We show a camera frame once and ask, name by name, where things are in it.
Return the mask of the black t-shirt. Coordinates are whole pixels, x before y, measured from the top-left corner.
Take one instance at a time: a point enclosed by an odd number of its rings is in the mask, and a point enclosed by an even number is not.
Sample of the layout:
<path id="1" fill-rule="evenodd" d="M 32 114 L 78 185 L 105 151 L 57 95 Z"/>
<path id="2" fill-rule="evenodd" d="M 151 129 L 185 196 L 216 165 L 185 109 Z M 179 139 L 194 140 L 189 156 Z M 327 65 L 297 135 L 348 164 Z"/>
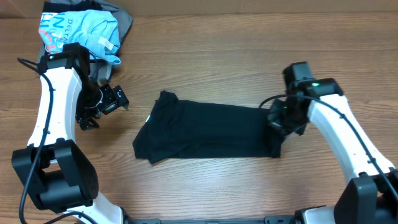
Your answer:
<path id="1" fill-rule="evenodd" d="M 280 157 L 284 137 L 269 127 L 269 110 L 180 100 L 162 91 L 132 142 L 135 157 L 164 159 Z"/>

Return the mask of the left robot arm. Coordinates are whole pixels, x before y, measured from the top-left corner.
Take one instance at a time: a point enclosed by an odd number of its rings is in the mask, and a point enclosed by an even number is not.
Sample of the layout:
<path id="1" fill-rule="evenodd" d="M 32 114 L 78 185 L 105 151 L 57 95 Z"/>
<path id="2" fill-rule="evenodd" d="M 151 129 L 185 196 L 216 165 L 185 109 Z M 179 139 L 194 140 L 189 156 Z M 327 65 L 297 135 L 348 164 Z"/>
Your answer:
<path id="1" fill-rule="evenodd" d="M 75 126 L 96 129 L 102 114 L 128 107 L 122 88 L 90 80 L 90 51 L 78 43 L 43 55 L 39 63 L 21 59 L 21 64 L 41 82 L 34 131 L 27 146 L 12 153 L 12 166 L 24 186 L 21 198 L 53 211 L 58 220 L 130 223 L 127 212 L 100 192 L 96 170 L 75 140 Z"/>

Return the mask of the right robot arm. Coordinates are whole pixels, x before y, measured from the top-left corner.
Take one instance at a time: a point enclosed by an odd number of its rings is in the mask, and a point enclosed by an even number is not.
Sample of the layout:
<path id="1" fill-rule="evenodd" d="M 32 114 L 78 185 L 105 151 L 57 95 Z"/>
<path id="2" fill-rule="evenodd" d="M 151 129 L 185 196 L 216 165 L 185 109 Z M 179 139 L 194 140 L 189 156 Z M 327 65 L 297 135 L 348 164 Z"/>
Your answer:
<path id="1" fill-rule="evenodd" d="M 286 92 L 272 96 L 269 126 L 281 135 L 302 135 L 316 126 L 343 171 L 346 187 L 334 206 L 310 207 L 265 223 L 397 224 L 397 168 L 368 138 L 347 97 L 332 78 L 316 79 L 307 62 L 283 70 Z"/>

